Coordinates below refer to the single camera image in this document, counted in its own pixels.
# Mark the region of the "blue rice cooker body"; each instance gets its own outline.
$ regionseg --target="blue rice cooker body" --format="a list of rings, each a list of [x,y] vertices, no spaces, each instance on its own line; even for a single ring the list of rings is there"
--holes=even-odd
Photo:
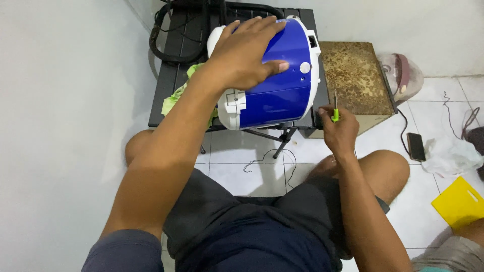
[[[249,90],[226,90],[217,104],[220,122],[226,128],[241,130],[297,121],[311,107],[319,83],[318,41],[299,18],[285,21],[286,27],[271,39],[262,62],[285,60],[289,69]],[[223,28],[210,34],[209,57]]]

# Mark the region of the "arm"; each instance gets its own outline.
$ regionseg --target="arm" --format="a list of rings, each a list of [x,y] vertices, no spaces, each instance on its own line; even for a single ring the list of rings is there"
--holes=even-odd
[[[362,272],[411,272],[407,251],[381,209],[354,155],[358,121],[346,109],[332,123],[332,109],[319,113],[324,123],[324,140],[339,164],[341,212],[348,245]]]
[[[119,229],[141,229],[161,238],[165,219],[193,171],[207,120],[229,88],[246,90],[288,68],[262,64],[271,38],[285,26],[275,17],[227,26],[211,58],[190,78],[183,95],[129,165],[101,237]]]

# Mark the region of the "smartphone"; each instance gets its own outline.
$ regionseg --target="smartphone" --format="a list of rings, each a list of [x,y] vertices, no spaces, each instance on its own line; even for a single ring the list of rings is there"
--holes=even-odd
[[[410,151],[410,159],[414,161],[425,161],[425,149],[422,142],[422,136],[416,133],[407,133],[408,149]]]

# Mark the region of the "white plastic bag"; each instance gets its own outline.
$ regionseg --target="white plastic bag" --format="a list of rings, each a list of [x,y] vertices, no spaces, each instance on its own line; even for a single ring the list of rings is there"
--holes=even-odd
[[[422,167],[429,173],[455,176],[476,170],[484,164],[484,156],[476,151],[473,144],[455,137],[431,139],[425,147],[427,160],[422,162]]]

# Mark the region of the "gray shorts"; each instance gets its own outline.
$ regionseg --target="gray shorts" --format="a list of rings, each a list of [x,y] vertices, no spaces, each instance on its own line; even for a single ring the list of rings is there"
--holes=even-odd
[[[413,270],[436,267],[453,272],[484,272],[484,248],[464,237],[452,236],[436,250],[412,260]]]
[[[377,197],[387,213],[390,208]],[[224,223],[265,216],[298,229],[325,246],[333,271],[341,271],[340,257],[348,252],[341,214],[338,180],[316,176],[279,197],[233,196],[200,170],[190,179],[168,215],[163,232],[170,256],[180,260]]]

